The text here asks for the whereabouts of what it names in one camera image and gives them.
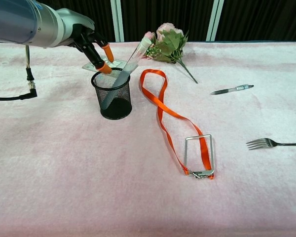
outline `fork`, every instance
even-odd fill
[[[246,143],[249,150],[255,150],[259,148],[270,148],[276,146],[296,146],[296,143],[277,143],[269,138],[261,138]]]

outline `ballpoint pen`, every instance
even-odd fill
[[[228,92],[234,92],[234,91],[238,91],[238,90],[245,90],[245,89],[249,89],[252,88],[253,85],[249,85],[249,84],[245,84],[245,85],[240,85],[234,88],[229,88],[229,89],[224,89],[224,90],[217,90],[211,93],[211,95],[219,95],[219,94],[224,94],[224,93],[228,93]]]

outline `orange strap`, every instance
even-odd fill
[[[162,86],[162,89],[159,93],[159,98],[157,98],[156,96],[154,96],[152,93],[150,93],[147,89],[144,88],[144,79],[145,79],[145,76],[147,73],[155,73],[155,74],[158,74],[160,76],[162,76],[165,80],[164,80],[164,83],[163,83],[163,86]],[[197,133],[199,136],[202,136],[202,132],[201,130],[194,124],[192,123],[189,119],[177,114],[176,112],[170,110],[167,106],[165,106],[165,104],[163,103],[163,98],[164,98],[164,92],[167,88],[167,85],[168,85],[168,80],[167,80],[167,77],[165,75],[165,73],[163,71],[160,71],[160,70],[154,70],[154,69],[146,69],[142,72],[141,76],[140,76],[140,84],[141,84],[141,89],[142,89],[142,92],[143,94],[151,101],[153,102],[156,106],[158,106],[158,119],[159,119],[159,122],[160,122],[160,126],[162,128],[162,130],[164,130],[167,134],[167,138],[168,138],[168,142],[169,142],[169,145],[171,146],[175,156],[177,157],[177,160],[180,164],[180,166],[182,167],[182,169],[184,170],[185,174],[190,174],[191,171],[185,167],[183,165],[183,163],[180,161],[175,149],[174,149],[174,145],[173,145],[173,142],[172,142],[172,139],[171,139],[171,136],[169,134],[169,132],[167,131],[167,129],[165,128],[165,126],[163,125],[162,123],[162,115],[163,115],[163,111],[168,113],[169,115],[173,116],[173,117],[176,117],[178,119],[183,119],[183,120],[187,120],[189,121],[193,126],[194,128],[196,129]],[[207,144],[206,144],[206,141],[205,141],[205,138],[200,138],[199,139],[200,141],[200,149],[201,149],[201,158],[202,158],[202,161],[203,161],[203,164],[204,164],[204,167],[206,170],[211,170],[212,167],[211,167],[211,163],[210,163],[210,159],[209,159],[209,152],[208,152],[208,148],[207,148]]]

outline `metal clip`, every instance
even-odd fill
[[[186,166],[186,163],[187,163],[187,142],[188,142],[188,140],[205,138],[205,137],[209,137],[210,138],[210,155],[211,155],[211,166],[212,166],[212,169],[211,170],[204,170],[204,171],[190,171],[189,170],[189,174],[187,174],[187,175],[188,176],[194,176],[196,179],[204,179],[204,178],[207,178],[207,177],[212,176],[214,174],[214,168],[215,167],[214,167],[214,155],[213,155],[213,140],[212,140],[212,136],[211,136],[211,134],[206,134],[206,135],[202,135],[202,136],[186,137],[186,139],[185,139],[184,166]]]

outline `dark background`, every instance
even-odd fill
[[[110,42],[115,41],[110,0],[38,0],[54,9],[86,15]],[[189,41],[205,41],[214,0],[121,0],[125,41],[140,41],[171,22]],[[296,41],[296,0],[225,0],[216,40]]]

